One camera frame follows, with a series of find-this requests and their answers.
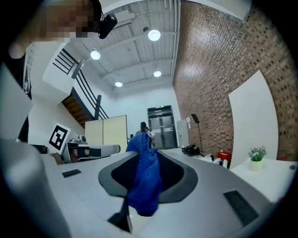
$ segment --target brick wall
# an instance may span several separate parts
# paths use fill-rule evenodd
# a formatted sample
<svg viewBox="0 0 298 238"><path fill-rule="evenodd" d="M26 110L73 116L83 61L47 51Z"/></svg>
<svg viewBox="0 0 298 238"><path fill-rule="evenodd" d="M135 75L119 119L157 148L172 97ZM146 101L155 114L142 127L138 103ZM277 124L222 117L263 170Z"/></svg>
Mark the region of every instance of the brick wall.
<svg viewBox="0 0 298 238"><path fill-rule="evenodd" d="M278 159L297 159L297 72L274 25L254 6L241 21L204 5L182 2L174 88L182 119L196 113L201 120L205 152L232 152L228 94L258 69L277 110ZM197 126L191 126L190 143L199 145Z"/></svg>

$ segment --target wooden stair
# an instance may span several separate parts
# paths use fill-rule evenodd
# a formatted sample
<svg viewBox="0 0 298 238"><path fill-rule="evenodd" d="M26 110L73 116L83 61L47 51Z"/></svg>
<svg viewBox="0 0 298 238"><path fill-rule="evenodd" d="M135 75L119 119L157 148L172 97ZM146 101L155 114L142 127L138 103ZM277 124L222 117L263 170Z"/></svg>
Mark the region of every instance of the wooden stair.
<svg viewBox="0 0 298 238"><path fill-rule="evenodd" d="M84 129L87 121L94 120L94 117L85 107L83 102L78 98L75 91L72 90L71 94L62 101L62 104Z"/></svg>

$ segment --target white partition board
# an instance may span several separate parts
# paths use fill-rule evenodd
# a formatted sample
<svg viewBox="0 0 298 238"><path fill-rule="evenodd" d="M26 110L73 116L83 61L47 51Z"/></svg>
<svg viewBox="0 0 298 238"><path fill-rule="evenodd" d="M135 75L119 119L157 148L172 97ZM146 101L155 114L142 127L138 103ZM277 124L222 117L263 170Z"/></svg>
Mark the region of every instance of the white partition board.
<svg viewBox="0 0 298 238"><path fill-rule="evenodd" d="M234 145L230 168L243 163L252 147L265 146L268 159L278 152L278 120L265 78L257 71L229 94L233 114Z"/></svg>
<svg viewBox="0 0 298 238"><path fill-rule="evenodd" d="M120 153L124 153L127 147L127 122L126 115L104 119L103 144L120 145Z"/></svg>
<svg viewBox="0 0 298 238"><path fill-rule="evenodd" d="M88 145L103 145L103 120L86 122L85 137Z"/></svg>

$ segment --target black camera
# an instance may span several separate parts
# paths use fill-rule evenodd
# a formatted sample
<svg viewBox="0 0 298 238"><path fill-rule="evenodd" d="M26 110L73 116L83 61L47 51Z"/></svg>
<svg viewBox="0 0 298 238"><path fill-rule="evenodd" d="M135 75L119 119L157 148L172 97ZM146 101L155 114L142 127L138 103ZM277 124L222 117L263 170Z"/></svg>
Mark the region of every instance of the black camera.
<svg viewBox="0 0 298 238"><path fill-rule="evenodd" d="M112 13L107 15L105 19L99 22L98 26L98 36L100 39L105 39L108 34L113 30L113 28L117 25L118 20L116 16Z"/></svg>

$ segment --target blue towel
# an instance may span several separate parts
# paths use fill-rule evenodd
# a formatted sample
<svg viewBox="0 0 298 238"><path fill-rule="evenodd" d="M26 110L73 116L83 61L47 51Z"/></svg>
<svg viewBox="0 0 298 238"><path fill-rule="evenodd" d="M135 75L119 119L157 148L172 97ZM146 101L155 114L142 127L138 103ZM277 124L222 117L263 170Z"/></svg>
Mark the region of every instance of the blue towel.
<svg viewBox="0 0 298 238"><path fill-rule="evenodd" d="M134 184L128 192L128 204L140 216L152 216L158 208L158 196L163 189L157 149L149 149L149 135L140 133L130 140L126 151L140 153Z"/></svg>

